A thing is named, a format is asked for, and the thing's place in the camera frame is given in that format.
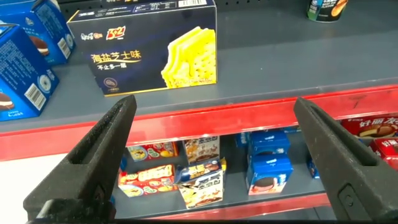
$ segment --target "oreo box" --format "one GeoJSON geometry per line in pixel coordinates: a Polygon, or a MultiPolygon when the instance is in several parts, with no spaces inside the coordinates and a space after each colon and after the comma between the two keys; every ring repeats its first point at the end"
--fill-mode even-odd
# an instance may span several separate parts
{"type": "Polygon", "coordinates": [[[246,176],[249,195],[281,192],[292,172],[286,154],[253,157],[246,176]]]}
{"type": "Polygon", "coordinates": [[[24,28],[50,65],[66,63],[75,46],[56,0],[2,0],[0,21],[24,28]]]}
{"type": "Polygon", "coordinates": [[[307,162],[307,167],[311,173],[312,178],[319,179],[319,172],[312,159],[307,162]]]}
{"type": "Polygon", "coordinates": [[[248,162],[253,156],[286,154],[290,141],[282,130],[256,131],[251,133],[248,147],[248,162]]]}
{"type": "Polygon", "coordinates": [[[68,24],[106,96],[217,82],[213,0],[80,10],[68,24]]]}
{"type": "Polygon", "coordinates": [[[0,24],[0,121],[40,115],[57,85],[24,30],[0,24]]]}

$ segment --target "red snack box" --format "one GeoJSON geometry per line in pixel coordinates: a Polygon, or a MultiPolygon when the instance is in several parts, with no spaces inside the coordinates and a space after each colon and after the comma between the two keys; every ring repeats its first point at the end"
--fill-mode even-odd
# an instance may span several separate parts
{"type": "Polygon", "coordinates": [[[388,138],[397,136],[398,114],[345,119],[341,125],[360,138],[388,138]]]}
{"type": "Polygon", "coordinates": [[[177,190],[177,186],[173,183],[173,165],[158,166],[152,169],[139,171],[135,174],[120,172],[118,179],[119,188],[128,197],[177,190]]]}
{"type": "Polygon", "coordinates": [[[174,157],[178,155],[175,142],[129,146],[127,149],[130,152],[132,159],[136,162],[163,157],[174,157]]]}
{"type": "Polygon", "coordinates": [[[371,149],[392,168],[398,170],[398,139],[375,139],[370,144],[371,149]]]}

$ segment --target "cookie box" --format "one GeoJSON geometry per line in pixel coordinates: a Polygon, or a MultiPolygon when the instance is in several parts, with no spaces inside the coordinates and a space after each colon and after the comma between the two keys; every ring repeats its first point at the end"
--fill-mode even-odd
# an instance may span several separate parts
{"type": "Polygon", "coordinates": [[[398,114],[385,114],[341,121],[341,125],[359,138],[388,138],[398,136],[398,114]]]}
{"type": "Polygon", "coordinates": [[[308,169],[310,171],[310,174],[311,174],[312,178],[315,178],[315,179],[319,179],[320,178],[318,169],[317,169],[317,167],[315,167],[315,164],[313,163],[312,159],[310,159],[307,162],[307,167],[308,167],[308,169]]]}
{"type": "Polygon", "coordinates": [[[128,197],[138,197],[177,190],[174,184],[174,166],[164,165],[139,171],[135,174],[120,172],[119,188],[128,197]]]}
{"type": "Polygon", "coordinates": [[[290,141],[282,130],[256,131],[251,133],[248,146],[248,162],[253,156],[286,154],[290,141]]]}
{"type": "Polygon", "coordinates": [[[104,95],[217,82],[213,0],[108,5],[68,21],[104,95]]]}
{"type": "Polygon", "coordinates": [[[132,159],[136,162],[165,157],[174,157],[178,155],[175,142],[148,144],[143,146],[129,146],[127,149],[130,152],[132,159]]]}
{"type": "Polygon", "coordinates": [[[188,163],[217,159],[220,156],[220,137],[191,139],[183,142],[188,163]]]}
{"type": "Polygon", "coordinates": [[[222,201],[225,171],[225,159],[213,159],[176,171],[176,184],[187,209],[222,201]]]}
{"type": "Polygon", "coordinates": [[[369,147],[392,168],[398,170],[398,138],[374,139],[369,147]]]}
{"type": "Polygon", "coordinates": [[[286,154],[253,157],[246,176],[249,195],[281,192],[292,172],[293,166],[286,154]]]}
{"type": "Polygon", "coordinates": [[[67,63],[75,42],[56,0],[4,0],[0,21],[19,24],[50,65],[67,63]]]}
{"type": "Polygon", "coordinates": [[[0,24],[0,121],[39,116],[58,82],[24,30],[0,24]]]}

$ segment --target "red shelf edge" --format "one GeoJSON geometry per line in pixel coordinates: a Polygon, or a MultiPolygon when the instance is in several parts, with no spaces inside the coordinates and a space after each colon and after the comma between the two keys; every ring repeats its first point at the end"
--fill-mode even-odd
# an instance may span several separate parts
{"type": "Polygon", "coordinates": [[[250,203],[226,208],[214,208],[199,212],[185,212],[175,215],[165,215],[148,219],[160,220],[235,220],[268,215],[272,213],[288,212],[305,208],[330,206],[326,193],[301,197],[292,197],[268,202],[250,203]]]}
{"type": "MultiPolygon", "coordinates": [[[[304,96],[335,119],[398,112],[398,85],[304,96]]],[[[297,124],[297,97],[136,116],[127,145],[176,141],[297,124]]],[[[69,152],[96,121],[0,133],[0,161],[69,152]]]]}

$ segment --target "gray shelf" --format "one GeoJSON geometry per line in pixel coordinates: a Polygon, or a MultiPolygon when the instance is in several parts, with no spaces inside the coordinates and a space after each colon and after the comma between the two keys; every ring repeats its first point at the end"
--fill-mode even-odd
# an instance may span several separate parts
{"type": "MultiPolygon", "coordinates": [[[[116,201],[116,218],[158,217],[324,192],[321,181],[311,177],[305,164],[309,154],[302,135],[300,133],[290,134],[289,139],[292,146],[289,149],[288,155],[293,164],[294,171],[280,194],[248,196],[248,190],[244,181],[247,169],[245,152],[234,145],[233,136],[222,136],[220,146],[221,156],[224,156],[227,160],[226,187],[222,202],[187,210],[179,191],[129,198],[115,187],[113,195],[116,201]]],[[[130,160],[128,161],[127,169],[130,172],[134,172],[139,169],[147,169],[170,163],[184,165],[186,164],[186,155],[180,153],[180,156],[177,158],[150,162],[134,163],[130,160]]]]}
{"type": "MultiPolygon", "coordinates": [[[[219,11],[218,84],[137,94],[137,114],[398,83],[398,2],[351,1],[332,24],[309,21],[307,4],[219,11]]],[[[122,98],[103,96],[78,51],[54,68],[60,85],[42,115],[2,122],[0,132],[96,121],[122,98]]]]}

